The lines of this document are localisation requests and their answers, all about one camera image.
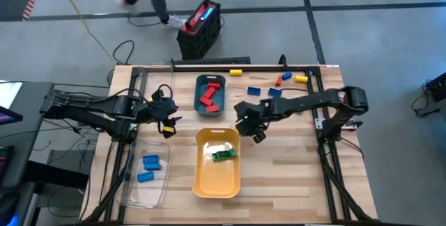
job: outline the yellow cable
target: yellow cable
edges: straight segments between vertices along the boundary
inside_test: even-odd
[[[79,12],[79,10],[77,9],[75,3],[72,0],[69,0],[69,2],[71,3],[72,7],[76,10],[76,13],[79,15],[79,19],[82,20],[82,22],[84,23],[85,29],[88,31],[88,33],[90,34],[90,36],[96,41],[96,43],[102,48],[102,50],[105,52],[105,54],[107,55],[107,57],[109,57],[111,64],[114,66],[116,64],[115,59],[107,52],[107,50],[105,49],[105,47],[102,45],[102,43],[98,40],[98,38],[96,38],[90,31],[89,26],[86,24],[85,20],[84,20],[84,16],[82,16],[82,14]]]

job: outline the gray plastic container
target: gray plastic container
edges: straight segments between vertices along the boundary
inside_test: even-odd
[[[213,104],[219,106],[220,110],[218,112],[207,112],[206,106],[200,103],[200,98],[208,90],[209,82],[217,82],[220,84],[220,90],[212,97]],[[226,84],[226,79],[221,75],[200,75],[197,77],[197,83],[195,84],[195,101],[194,109],[201,116],[204,117],[217,117],[223,113],[224,110],[224,85]]]

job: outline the gray concrete floor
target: gray concrete floor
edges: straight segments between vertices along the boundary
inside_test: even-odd
[[[193,10],[201,0],[167,1],[170,10]],[[215,1],[223,8],[303,6],[303,0]],[[446,0],[310,1],[313,6],[341,6]],[[75,3],[85,14],[123,12],[114,0]],[[138,8],[152,11],[148,1],[140,1]],[[32,15],[73,13],[67,0],[37,0]],[[446,71],[446,8],[324,11],[314,16],[326,62],[339,64],[345,83],[366,89],[369,97],[370,110],[361,117],[364,125],[358,134],[379,218],[390,223],[444,225],[446,124],[435,115],[416,118],[410,104],[421,94],[420,86],[425,80]],[[280,54],[285,53],[290,63],[317,63],[303,12],[223,17],[226,24],[222,36],[206,55],[208,58],[250,56],[252,63],[277,63]],[[176,33],[162,27],[135,28],[125,19],[89,20],[88,24],[109,52],[122,41],[133,39],[136,47],[131,63],[180,59]],[[0,33],[2,79],[107,84],[105,78],[112,66],[78,20],[0,22]],[[49,149],[68,149],[77,139],[65,133],[41,133],[36,148],[45,146],[51,138],[58,138],[57,143],[46,151],[35,152],[34,160],[45,162]],[[60,218],[42,213],[39,225],[61,222]],[[73,211],[62,209],[59,213]]]

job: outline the small red block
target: small red block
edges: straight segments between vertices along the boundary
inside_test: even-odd
[[[208,88],[211,88],[211,87],[213,87],[213,88],[215,88],[217,90],[220,90],[220,84],[217,83],[217,82],[209,82],[208,83]]]
[[[200,102],[203,103],[204,105],[210,106],[212,105],[212,100],[209,100],[208,98],[202,96],[200,98]]]
[[[275,86],[280,86],[281,83],[282,83],[282,77],[279,75],[279,77],[277,78]]]
[[[207,112],[218,112],[220,108],[218,105],[211,105],[210,107],[206,107]]]
[[[204,93],[203,96],[210,99],[210,98],[212,98],[212,96],[214,96],[215,92],[216,92],[215,88],[211,87]]]

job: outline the blue toy brick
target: blue toy brick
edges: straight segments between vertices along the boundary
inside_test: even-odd
[[[160,170],[161,165],[159,163],[148,163],[148,164],[144,164],[144,169],[145,170]]]
[[[291,78],[291,76],[293,76],[293,73],[284,73],[282,75],[282,80],[287,80],[287,79]]]
[[[137,175],[138,182],[152,181],[155,178],[152,171]]]
[[[268,95],[272,97],[280,97],[282,95],[282,91],[270,88],[270,90],[268,91]]]
[[[143,156],[143,164],[160,163],[160,157],[158,155]]]
[[[248,87],[248,95],[260,96],[260,88]]]

